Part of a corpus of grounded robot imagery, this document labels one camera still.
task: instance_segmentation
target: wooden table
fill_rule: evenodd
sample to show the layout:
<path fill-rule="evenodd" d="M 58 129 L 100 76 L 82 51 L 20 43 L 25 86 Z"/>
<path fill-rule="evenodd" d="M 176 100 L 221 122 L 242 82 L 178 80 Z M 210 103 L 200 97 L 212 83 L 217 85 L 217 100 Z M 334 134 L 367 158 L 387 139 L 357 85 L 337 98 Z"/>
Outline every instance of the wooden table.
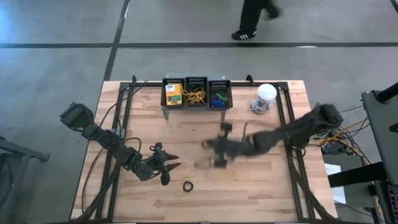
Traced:
<path fill-rule="evenodd" d="M 99 123 L 106 110 L 116 102 L 120 82 L 104 82 L 96 111 Z M 303 81 L 288 81 L 296 118 L 310 111 Z M 261 120 L 268 127 L 249 125 L 247 133 L 280 126 L 277 107 L 258 115 L 248 108 L 256 97 L 256 87 L 233 87 L 234 107 L 227 111 L 226 121 L 234 125 L 232 138 L 241 138 L 247 120 Z M 286 107 L 285 117 L 289 122 Z M 113 111 L 106 118 L 103 128 L 111 127 Z M 201 148 L 200 141 L 214 138 L 220 128 L 220 113 L 203 111 L 171 111 L 168 121 L 160 107 L 160 88 L 144 87 L 132 99 L 127 138 L 136 136 L 142 140 L 144 157 L 152 153 L 149 146 L 162 142 L 164 150 L 180 157 L 182 165 L 171 173 L 168 186 L 161 186 L 159 178 L 145 182 L 135 174 L 121 171 L 114 222 L 289 222 L 296 221 L 294 200 L 283 142 L 263 156 L 239 158 L 229 163 L 227 169 L 209 167 L 211 151 Z M 137 142 L 129 141 L 137 148 Z M 97 142 L 90 142 L 81 173 L 72 218 L 81 215 L 81 189 L 95 155 L 101 149 Z M 85 207 L 98 193 L 101 184 L 106 152 L 96 163 L 86 187 Z M 333 216 L 336 208 L 331 195 L 322 154 L 317 147 L 307 147 L 304 157 L 310 188 L 320 203 Z M 196 176 L 189 178 L 194 189 L 182 192 L 181 180 L 192 170 Z M 300 194 L 303 209 L 305 200 Z M 105 198 L 104 212 L 108 211 L 109 196 Z"/>

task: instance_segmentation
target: blue cable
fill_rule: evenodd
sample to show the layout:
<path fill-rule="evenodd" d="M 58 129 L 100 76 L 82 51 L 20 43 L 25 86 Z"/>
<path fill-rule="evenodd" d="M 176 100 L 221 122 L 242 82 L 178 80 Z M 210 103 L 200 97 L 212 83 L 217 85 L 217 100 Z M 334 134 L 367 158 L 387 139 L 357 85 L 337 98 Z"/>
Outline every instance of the blue cable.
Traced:
<path fill-rule="evenodd" d="M 211 107 L 223 108 L 223 107 L 225 107 L 225 103 L 222 100 L 220 100 L 218 97 L 214 97 L 211 100 Z"/>

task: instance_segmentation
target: black ring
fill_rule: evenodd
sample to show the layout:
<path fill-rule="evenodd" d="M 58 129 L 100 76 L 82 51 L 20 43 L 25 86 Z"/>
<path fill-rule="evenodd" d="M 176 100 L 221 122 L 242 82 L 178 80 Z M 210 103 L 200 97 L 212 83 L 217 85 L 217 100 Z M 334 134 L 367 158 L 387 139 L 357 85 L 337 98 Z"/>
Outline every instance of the black ring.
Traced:
<path fill-rule="evenodd" d="M 193 189 L 193 183 L 186 180 L 182 185 L 182 190 L 184 190 L 185 192 L 190 192 L 192 189 Z"/>

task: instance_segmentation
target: yellow box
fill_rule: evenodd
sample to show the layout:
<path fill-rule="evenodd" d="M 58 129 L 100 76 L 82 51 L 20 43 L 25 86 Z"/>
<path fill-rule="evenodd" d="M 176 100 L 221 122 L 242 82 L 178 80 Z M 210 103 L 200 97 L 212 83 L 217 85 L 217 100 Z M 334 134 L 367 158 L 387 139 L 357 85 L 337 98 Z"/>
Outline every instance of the yellow box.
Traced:
<path fill-rule="evenodd" d="M 182 84 L 167 84 L 165 92 L 167 105 L 182 105 Z"/>

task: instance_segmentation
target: table leg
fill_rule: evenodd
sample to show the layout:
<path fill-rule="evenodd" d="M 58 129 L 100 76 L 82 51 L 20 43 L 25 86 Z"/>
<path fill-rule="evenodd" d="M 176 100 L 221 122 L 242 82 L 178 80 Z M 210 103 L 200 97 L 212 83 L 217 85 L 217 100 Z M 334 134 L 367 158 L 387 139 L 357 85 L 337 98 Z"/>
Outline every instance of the table leg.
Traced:
<path fill-rule="evenodd" d="M 225 110 L 221 111 L 221 121 L 225 120 L 225 113 L 226 113 Z"/>
<path fill-rule="evenodd" d="M 162 108 L 164 119 L 169 120 L 169 110 L 166 108 Z"/>

